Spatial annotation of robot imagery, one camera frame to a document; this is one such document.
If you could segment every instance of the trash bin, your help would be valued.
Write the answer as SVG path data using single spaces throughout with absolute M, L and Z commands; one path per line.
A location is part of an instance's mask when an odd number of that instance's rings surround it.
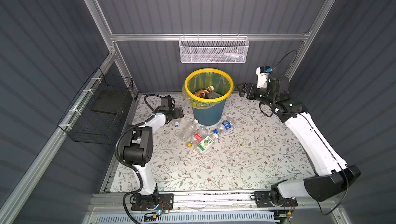
M 203 99 L 193 93 L 198 90 L 213 86 L 221 97 L 216 99 Z M 228 96 L 234 89 L 231 77 L 225 72 L 214 68 L 203 68 L 191 73 L 182 87 L 184 98 L 190 99 L 195 119 L 204 126 L 211 126 L 220 121 L 224 105 Z

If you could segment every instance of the red label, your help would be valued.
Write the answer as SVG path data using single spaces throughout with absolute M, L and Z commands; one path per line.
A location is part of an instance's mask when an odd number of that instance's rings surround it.
M 202 136 L 200 134 L 196 133 L 194 136 L 197 138 L 198 142 L 202 141 Z

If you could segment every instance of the wire basket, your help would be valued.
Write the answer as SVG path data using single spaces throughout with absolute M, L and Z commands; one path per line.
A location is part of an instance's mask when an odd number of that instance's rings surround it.
M 75 142 L 113 144 L 120 136 L 133 97 L 131 78 L 102 74 L 86 91 L 81 103 L 72 112 L 67 124 L 58 126 Z
M 182 63 L 245 63 L 249 40 L 245 36 L 180 37 Z

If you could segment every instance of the black wire basket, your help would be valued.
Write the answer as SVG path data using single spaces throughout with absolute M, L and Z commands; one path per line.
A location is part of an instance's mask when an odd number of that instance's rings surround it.
M 114 144 L 128 116 L 132 90 L 131 78 L 101 74 L 91 89 L 83 90 L 87 93 L 71 110 L 74 98 L 58 126 L 75 142 Z M 68 112 L 72 112 L 72 117 L 66 124 L 61 123 Z

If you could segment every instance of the leaf pattern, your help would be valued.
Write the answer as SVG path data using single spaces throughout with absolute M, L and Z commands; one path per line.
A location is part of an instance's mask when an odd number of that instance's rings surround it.
M 160 191 L 264 189 L 285 179 L 314 175 L 298 139 L 277 116 L 264 116 L 256 101 L 231 94 L 223 116 L 234 118 L 235 128 L 222 134 L 204 155 L 188 148 L 179 137 L 186 124 L 194 119 L 188 99 L 171 95 L 176 106 L 182 106 L 185 117 L 180 127 L 174 122 L 153 134 L 151 172 Z M 133 123 L 151 115 L 141 96 Z M 160 100 L 148 97 L 156 107 Z M 263 111 L 270 109 L 262 106 Z M 111 192 L 137 189 L 135 173 L 122 164 L 117 167 Z

